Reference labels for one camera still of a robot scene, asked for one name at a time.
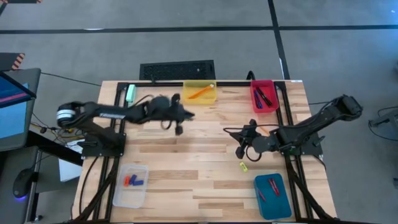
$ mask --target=concrete floor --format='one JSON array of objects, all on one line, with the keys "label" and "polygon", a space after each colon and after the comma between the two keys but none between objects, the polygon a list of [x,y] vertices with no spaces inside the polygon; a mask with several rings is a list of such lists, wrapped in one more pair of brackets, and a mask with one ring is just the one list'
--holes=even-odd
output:
[{"label": "concrete floor", "polygon": [[[280,26],[398,24],[398,2],[393,0],[274,2]],[[271,25],[266,0],[45,0],[10,4],[0,17],[0,30]],[[398,144],[373,136],[367,120],[375,118],[378,109],[397,105],[398,73],[393,68],[398,60],[398,30],[297,30],[281,31],[281,36],[290,77],[304,81],[310,102],[345,93],[364,106],[359,120],[336,123],[320,132],[326,135],[324,160],[338,216],[396,223],[398,190],[392,178],[398,176]],[[7,34],[0,35],[0,43],[0,52],[26,53],[21,68],[39,67],[94,83],[137,80],[140,63],[183,60],[214,60],[218,79],[245,78],[248,70],[257,79],[282,78],[271,30]],[[42,76],[34,111],[55,126],[59,102],[96,101],[98,92],[95,86]],[[311,106],[312,112],[320,107]],[[376,131],[394,138],[387,128]],[[23,152],[12,152],[16,155],[10,163],[21,161],[18,153]],[[48,158],[47,163],[57,169],[55,158]],[[59,186],[40,198],[38,212],[45,216],[41,223],[61,222],[70,216],[76,185]],[[50,213],[49,206],[58,209]]]}]

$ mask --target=wooden tabletop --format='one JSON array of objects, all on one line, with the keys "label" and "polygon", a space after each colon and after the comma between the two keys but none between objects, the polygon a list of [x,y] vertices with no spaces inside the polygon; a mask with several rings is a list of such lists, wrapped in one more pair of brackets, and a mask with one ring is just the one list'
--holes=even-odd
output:
[{"label": "wooden tabletop", "polygon": [[[117,81],[103,82],[98,103],[113,105],[116,85]],[[294,122],[310,117],[303,83],[286,81],[286,85]],[[147,94],[172,96],[181,91],[182,87],[137,87],[136,99]],[[164,131],[159,122],[140,126],[126,123],[127,143],[120,165],[147,165],[149,180],[144,205],[138,209],[114,206],[111,222],[263,222],[253,181],[257,175],[273,173],[282,175],[292,208],[284,158],[277,152],[266,152],[259,162],[251,162],[246,157],[239,160],[235,156],[238,142],[223,131],[227,127],[241,128],[250,119],[258,124],[277,124],[276,114],[254,113],[249,87],[218,87],[217,94],[213,105],[184,105],[186,110],[195,113],[195,120],[184,122],[184,132],[178,137],[174,134],[174,125]],[[282,100],[280,104],[287,121]],[[109,126],[108,119],[96,118],[95,122]],[[253,149],[249,149],[249,155],[256,157]],[[312,156],[302,156],[302,160],[309,191],[325,211],[335,217],[325,169]],[[97,160],[88,176],[83,208],[97,191],[102,161],[102,158]],[[247,165],[247,173],[239,166],[241,161]],[[84,161],[73,217],[78,215],[81,186],[92,162],[93,158]],[[297,192],[304,217],[302,194],[299,189]],[[107,198],[105,193],[99,217],[104,217]],[[293,208],[292,214],[285,220],[295,219]]]}]

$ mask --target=clear plastic container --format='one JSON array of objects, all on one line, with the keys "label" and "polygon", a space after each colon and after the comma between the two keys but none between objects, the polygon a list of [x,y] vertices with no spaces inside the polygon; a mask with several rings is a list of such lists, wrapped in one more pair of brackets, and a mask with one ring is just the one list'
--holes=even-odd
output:
[{"label": "clear plastic container", "polygon": [[[214,85],[194,99],[189,97],[208,87]],[[182,87],[182,100],[190,104],[213,104],[217,99],[217,81],[216,80],[185,80]]]},{"label": "clear plastic container", "polygon": [[[140,208],[144,204],[145,193],[147,190],[148,167],[135,164],[124,164],[120,168],[116,182],[116,190],[113,196],[113,205],[127,208]],[[137,175],[136,180],[144,180],[143,185],[124,186],[126,176]]]}]

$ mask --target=yellow plastic container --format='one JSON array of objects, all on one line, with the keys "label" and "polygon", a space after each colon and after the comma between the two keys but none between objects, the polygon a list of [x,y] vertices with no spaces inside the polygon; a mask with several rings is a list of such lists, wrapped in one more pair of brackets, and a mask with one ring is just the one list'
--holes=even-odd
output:
[{"label": "yellow plastic container", "polygon": [[[198,93],[209,85],[214,85],[210,90],[203,92],[194,99],[190,96]],[[190,104],[212,104],[217,99],[217,81],[216,80],[185,80],[182,87],[182,100]]]}]

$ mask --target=computer mouse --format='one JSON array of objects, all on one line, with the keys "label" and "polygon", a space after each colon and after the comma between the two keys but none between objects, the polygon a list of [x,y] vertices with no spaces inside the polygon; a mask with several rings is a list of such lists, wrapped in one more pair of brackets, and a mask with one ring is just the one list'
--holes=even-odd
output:
[{"label": "computer mouse", "polygon": [[29,193],[33,182],[34,171],[31,168],[21,170],[14,181],[12,193],[16,198],[21,198]]}]

